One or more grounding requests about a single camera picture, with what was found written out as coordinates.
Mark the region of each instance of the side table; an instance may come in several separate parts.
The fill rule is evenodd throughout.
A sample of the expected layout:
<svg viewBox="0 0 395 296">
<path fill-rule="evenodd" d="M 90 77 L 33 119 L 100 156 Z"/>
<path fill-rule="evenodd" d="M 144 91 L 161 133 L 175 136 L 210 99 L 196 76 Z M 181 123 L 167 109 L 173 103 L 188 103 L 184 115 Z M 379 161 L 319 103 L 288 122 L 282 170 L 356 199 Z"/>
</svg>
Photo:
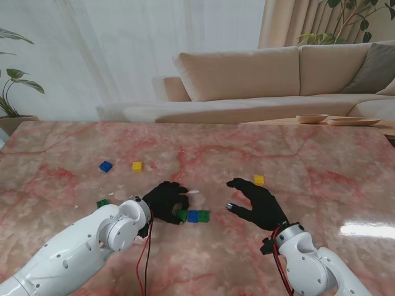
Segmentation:
<svg viewBox="0 0 395 296">
<path fill-rule="evenodd" d="M 324 121 L 320 123 L 316 123 L 313 125 L 328 125 L 327 121 L 329 119 L 335 118 L 347 118 L 345 116 L 329 116 Z M 254 121 L 254 122 L 246 122 L 244 125 L 300 125 L 297 122 L 296 118 L 283 118 L 283 119 L 273 119 L 273 120 L 264 120 L 264 121 Z M 372 126 L 367 126 L 367 128 L 377 128 L 381 133 L 386 136 L 388 141 L 395 147 L 395 121 L 390 120 L 380 120 L 380 122 L 376 123 Z"/>
</svg>

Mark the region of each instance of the sofa cushion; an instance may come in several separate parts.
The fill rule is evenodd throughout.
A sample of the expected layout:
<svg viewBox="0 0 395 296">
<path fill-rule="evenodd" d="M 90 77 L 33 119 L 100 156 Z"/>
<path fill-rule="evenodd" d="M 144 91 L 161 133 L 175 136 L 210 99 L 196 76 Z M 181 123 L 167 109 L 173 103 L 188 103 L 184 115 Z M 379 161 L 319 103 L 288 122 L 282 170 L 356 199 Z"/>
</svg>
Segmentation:
<svg viewBox="0 0 395 296">
<path fill-rule="evenodd" d="M 375 94 L 395 78 L 395 46 L 373 43 L 359 72 L 342 94 Z"/>
<path fill-rule="evenodd" d="M 333 100 L 333 102 L 350 102 L 354 105 L 377 100 L 387 100 L 388 96 L 380 94 L 316 94 L 312 97 L 325 97 Z"/>
<path fill-rule="evenodd" d="M 388 100 L 360 103 L 351 110 L 348 116 L 395 120 L 395 96 Z"/>
<path fill-rule="evenodd" d="M 386 94 L 390 96 L 395 96 L 395 78 L 394 80 L 392 80 L 392 82 L 389 85 L 387 85 L 386 88 L 377 92 L 377 94 Z"/>
<path fill-rule="evenodd" d="M 395 45 L 395 40 L 380 44 Z M 300 50 L 301 96 L 340 93 L 361 68 L 371 43 L 305 45 Z"/>
<path fill-rule="evenodd" d="M 160 101 L 191 102 L 181 78 L 178 76 L 157 76 L 152 78 L 152 88 Z"/>
<path fill-rule="evenodd" d="M 243 123 L 295 117 L 301 113 L 346 116 L 355 106 L 325 97 L 261 97 L 213 102 L 131 102 L 100 107 L 104 121 Z"/>
<path fill-rule="evenodd" d="M 297 47 L 212 54 L 181 53 L 173 61 L 192 101 L 298 96 Z"/>
</svg>

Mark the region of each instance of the wooden bowl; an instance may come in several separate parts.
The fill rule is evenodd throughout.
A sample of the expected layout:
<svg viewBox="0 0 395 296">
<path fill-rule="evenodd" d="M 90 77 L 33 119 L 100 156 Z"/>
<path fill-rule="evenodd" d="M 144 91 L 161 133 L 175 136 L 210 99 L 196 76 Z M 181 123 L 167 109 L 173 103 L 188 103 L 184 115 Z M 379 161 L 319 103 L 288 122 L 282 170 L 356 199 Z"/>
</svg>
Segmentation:
<svg viewBox="0 0 395 296">
<path fill-rule="evenodd" d="M 318 123 L 326 119 L 328 114 L 299 114 L 296 115 L 296 120 L 299 123 Z"/>
<path fill-rule="evenodd" d="M 331 126 L 369 126 L 378 123 L 380 119 L 363 118 L 363 117 L 349 117 L 329 119 L 328 124 Z"/>
</svg>

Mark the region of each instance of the yellow block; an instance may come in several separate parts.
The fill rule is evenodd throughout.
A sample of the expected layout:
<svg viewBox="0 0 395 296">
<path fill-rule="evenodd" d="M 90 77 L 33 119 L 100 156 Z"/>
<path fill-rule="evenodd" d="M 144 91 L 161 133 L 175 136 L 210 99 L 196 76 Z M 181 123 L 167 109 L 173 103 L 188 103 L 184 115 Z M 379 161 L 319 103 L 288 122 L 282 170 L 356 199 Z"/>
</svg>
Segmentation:
<svg viewBox="0 0 395 296">
<path fill-rule="evenodd" d="M 133 171 L 143 171 L 143 163 L 142 162 L 133 162 L 133 166 L 131 169 Z"/>
<path fill-rule="evenodd" d="M 258 176 L 258 175 L 255 175 L 254 176 L 254 184 L 255 185 L 257 185 L 257 186 L 264 186 L 264 184 L 265 184 L 265 179 L 264 179 L 264 177 L 263 176 Z"/>
</svg>

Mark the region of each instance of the green block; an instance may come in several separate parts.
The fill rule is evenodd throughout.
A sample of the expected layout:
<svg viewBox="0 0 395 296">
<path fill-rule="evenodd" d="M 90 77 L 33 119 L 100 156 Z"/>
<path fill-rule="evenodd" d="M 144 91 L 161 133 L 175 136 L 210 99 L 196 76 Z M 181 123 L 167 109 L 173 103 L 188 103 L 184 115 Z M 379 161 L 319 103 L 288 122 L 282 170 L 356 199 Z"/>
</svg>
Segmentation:
<svg viewBox="0 0 395 296">
<path fill-rule="evenodd" d="M 98 206 L 98 208 L 101 208 L 103 205 L 108 205 L 110 204 L 108 199 L 102 199 L 99 200 L 98 202 L 96 202 L 96 205 Z"/>
<path fill-rule="evenodd" d="M 178 217 L 179 219 L 183 220 L 183 222 L 186 221 L 187 215 L 188 215 L 188 211 L 185 211 L 185 210 L 177 210 L 175 213 L 175 216 Z"/>
<path fill-rule="evenodd" d="M 207 223 L 210 221 L 210 211 L 199 211 L 199 222 Z"/>
</svg>

